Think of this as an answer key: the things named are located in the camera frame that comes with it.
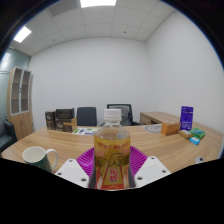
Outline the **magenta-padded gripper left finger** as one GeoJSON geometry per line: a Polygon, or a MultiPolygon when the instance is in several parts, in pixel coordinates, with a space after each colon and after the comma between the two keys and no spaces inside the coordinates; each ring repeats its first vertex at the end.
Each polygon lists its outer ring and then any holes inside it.
{"type": "Polygon", "coordinates": [[[69,158],[55,175],[81,187],[94,189],[96,184],[94,149],[87,150],[77,159],[69,158]]]}

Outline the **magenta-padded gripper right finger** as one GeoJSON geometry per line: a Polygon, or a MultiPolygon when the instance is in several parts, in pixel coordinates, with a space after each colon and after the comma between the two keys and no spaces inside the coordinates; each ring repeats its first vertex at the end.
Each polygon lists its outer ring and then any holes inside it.
{"type": "Polygon", "coordinates": [[[147,157],[135,147],[131,147],[129,159],[129,185],[140,188],[157,181],[171,172],[156,156],[147,157]]]}

